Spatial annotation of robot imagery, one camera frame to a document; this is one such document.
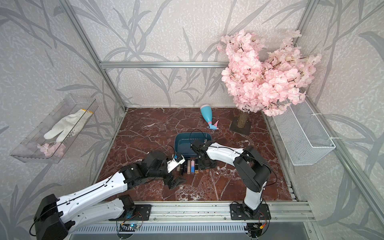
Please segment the blue pink lipstick tube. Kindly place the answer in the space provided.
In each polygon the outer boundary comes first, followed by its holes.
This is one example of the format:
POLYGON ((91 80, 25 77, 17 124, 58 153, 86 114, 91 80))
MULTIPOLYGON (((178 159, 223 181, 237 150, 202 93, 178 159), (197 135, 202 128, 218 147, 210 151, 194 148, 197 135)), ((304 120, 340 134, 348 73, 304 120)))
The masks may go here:
POLYGON ((191 174, 195 173, 195 160, 191 160, 191 174))

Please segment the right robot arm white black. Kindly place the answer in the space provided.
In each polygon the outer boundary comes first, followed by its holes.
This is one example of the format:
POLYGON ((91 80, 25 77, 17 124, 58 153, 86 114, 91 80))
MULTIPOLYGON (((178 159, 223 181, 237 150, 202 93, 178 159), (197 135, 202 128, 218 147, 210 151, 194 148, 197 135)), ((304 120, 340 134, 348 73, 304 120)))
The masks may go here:
POLYGON ((213 169, 217 162, 235 167, 244 185, 246 196, 244 206, 250 211, 256 211, 262 203, 262 193, 273 172, 272 168, 253 147, 245 149, 230 148, 213 141, 203 143, 195 140, 191 149, 197 155, 201 170, 213 169))

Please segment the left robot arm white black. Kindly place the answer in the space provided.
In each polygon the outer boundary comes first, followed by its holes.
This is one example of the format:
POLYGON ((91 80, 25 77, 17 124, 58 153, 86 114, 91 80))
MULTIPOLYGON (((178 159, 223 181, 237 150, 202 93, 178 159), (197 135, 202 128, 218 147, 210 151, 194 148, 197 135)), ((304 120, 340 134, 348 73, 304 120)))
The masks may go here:
POLYGON ((59 198, 54 194, 46 196, 34 216, 33 235, 38 240, 63 240, 68 234, 93 223, 133 219, 140 211, 129 195, 107 203, 102 201, 157 179, 162 179, 172 190, 185 183, 185 179, 172 174, 172 170, 184 162, 180 153, 168 157, 161 151, 152 151, 144 160, 126 165, 83 190, 59 198))

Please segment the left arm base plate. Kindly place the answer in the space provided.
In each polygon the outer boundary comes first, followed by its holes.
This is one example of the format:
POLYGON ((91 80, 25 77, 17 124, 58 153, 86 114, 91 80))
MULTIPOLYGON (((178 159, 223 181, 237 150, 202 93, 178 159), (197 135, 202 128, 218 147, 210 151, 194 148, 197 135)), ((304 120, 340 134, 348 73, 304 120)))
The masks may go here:
POLYGON ((132 209, 124 211, 123 214, 116 219, 109 221, 148 221, 150 218, 152 205, 135 205, 132 209))

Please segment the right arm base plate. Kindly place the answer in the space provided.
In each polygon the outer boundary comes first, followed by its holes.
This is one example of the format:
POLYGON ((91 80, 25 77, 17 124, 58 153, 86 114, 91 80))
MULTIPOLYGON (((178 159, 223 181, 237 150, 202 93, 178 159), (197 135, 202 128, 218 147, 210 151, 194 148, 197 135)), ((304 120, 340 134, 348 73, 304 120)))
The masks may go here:
POLYGON ((245 204, 232 202, 230 204, 230 214, 232 220, 265 220, 271 219, 269 205, 261 203, 255 210, 250 209, 245 204))

